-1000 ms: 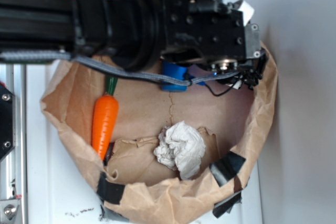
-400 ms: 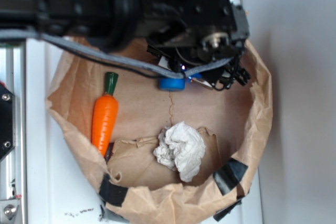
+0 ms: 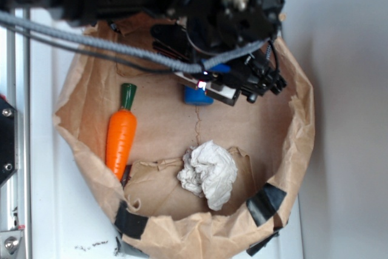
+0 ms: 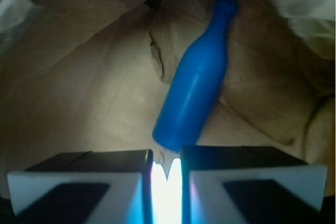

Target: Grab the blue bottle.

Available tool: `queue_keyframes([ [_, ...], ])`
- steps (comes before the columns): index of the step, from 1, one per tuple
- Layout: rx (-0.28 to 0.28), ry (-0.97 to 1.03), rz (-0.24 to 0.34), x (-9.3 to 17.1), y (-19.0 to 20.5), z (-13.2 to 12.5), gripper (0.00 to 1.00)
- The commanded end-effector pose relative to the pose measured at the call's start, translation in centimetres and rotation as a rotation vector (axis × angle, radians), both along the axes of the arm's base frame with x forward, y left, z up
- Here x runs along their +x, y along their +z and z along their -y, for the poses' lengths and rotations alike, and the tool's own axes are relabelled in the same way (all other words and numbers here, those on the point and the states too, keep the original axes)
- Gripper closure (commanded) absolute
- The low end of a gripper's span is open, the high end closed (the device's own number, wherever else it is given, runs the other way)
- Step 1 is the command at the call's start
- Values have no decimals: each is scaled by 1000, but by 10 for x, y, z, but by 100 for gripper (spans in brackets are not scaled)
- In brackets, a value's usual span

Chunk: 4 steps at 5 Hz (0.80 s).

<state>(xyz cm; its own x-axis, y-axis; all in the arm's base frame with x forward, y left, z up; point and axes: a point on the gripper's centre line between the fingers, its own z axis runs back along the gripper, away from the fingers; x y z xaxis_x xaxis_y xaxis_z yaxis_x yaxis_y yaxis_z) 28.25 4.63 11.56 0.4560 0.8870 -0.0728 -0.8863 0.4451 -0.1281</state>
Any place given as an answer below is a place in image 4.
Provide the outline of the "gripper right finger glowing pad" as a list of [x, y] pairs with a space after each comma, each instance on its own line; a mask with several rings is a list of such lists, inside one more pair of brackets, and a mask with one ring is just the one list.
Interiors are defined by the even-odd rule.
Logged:
[[181, 149], [183, 223], [327, 223], [327, 167], [270, 146]]

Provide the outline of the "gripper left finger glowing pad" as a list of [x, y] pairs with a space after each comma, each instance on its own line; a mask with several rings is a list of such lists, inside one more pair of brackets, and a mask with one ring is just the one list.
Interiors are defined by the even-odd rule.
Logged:
[[16, 223], [152, 223], [147, 150], [60, 153], [8, 173]]

